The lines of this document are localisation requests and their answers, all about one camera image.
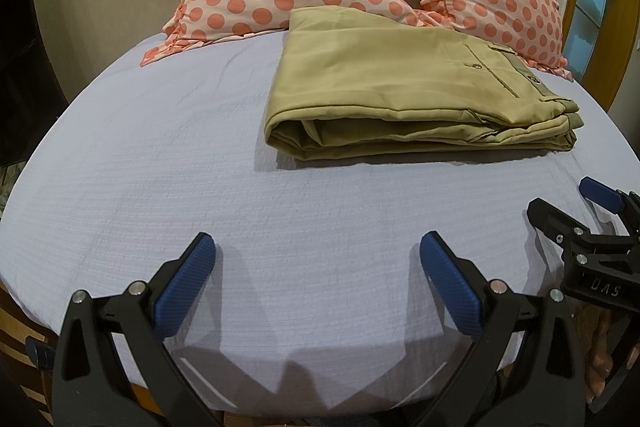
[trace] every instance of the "blue gripper pad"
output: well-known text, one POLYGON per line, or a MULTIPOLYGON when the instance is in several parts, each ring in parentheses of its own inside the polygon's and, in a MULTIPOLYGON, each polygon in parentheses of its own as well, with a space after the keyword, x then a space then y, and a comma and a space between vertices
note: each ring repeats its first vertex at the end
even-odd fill
POLYGON ((578 190, 583 198, 599 204, 611 214, 617 214, 625 209, 625 202, 620 194, 592 178, 583 178, 578 190))
POLYGON ((158 339, 178 332, 215 263, 216 245, 209 235, 203 234, 156 301, 154 334, 158 339))
POLYGON ((477 340, 482 333, 481 302, 453 262, 453 252, 438 239, 436 232, 429 232, 422 238, 422 269, 431 277, 458 331, 477 340))

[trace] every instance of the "bed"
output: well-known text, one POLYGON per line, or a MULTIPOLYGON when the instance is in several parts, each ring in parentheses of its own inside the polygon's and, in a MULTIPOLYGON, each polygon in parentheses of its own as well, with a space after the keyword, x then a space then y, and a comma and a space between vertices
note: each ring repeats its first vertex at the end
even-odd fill
POLYGON ((585 126, 571 152, 296 162, 261 134, 286 37, 140 68, 156 35, 73 101, 0 221, 0 276, 23 309, 59 332, 76 289, 119 293, 207 232, 216 267, 167 342, 206 404, 268 417, 373 412, 432 396, 468 347, 420 267, 424 233, 437 230, 486 277, 535 294, 558 281, 561 260, 528 224, 530 200, 623 232, 577 184, 591 176, 638 191, 638 159, 578 84, 535 71, 580 105, 585 126))

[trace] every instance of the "white bed sheet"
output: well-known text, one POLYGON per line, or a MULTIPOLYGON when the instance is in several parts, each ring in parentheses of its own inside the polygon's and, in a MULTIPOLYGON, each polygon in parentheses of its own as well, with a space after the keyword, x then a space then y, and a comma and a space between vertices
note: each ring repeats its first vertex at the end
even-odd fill
POLYGON ((202 230, 218 261, 167 345, 206 403, 271 417, 370 412, 436 393, 467 346, 420 269, 424 233, 438 230, 487 278, 538 293, 561 262, 528 224, 530 200, 623 230, 577 184, 640 191, 638 159, 582 87, 549 74, 537 73, 585 121, 571 152, 297 164, 262 137, 285 36, 140 68, 154 36, 78 96, 0 221, 0 277, 25 310, 59 331, 74 290, 148 280, 202 230))

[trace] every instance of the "metal screw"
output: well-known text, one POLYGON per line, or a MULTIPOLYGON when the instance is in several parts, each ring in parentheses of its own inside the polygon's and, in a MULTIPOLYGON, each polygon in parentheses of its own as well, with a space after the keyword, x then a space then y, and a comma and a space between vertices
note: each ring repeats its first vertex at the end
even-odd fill
POLYGON ((492 292, 501 295, 507 291, 507 284, 500 279, 494 279, 489 283, 489 288, 492 292))
POLYGON ((564 294, 558 288, 553 288, 549 292, 549 296, 551 300, 555 302, 562 302, 564 300, 564 294))
POLYGON ((135 281, 129 285, 129 293, 131 295, 140 295, 146 289, 144 281, 135 281))
POLYGON ((86 291, 78 290, 71 295, 71 301, 75 304, 79 304, 86 299, 86 291))

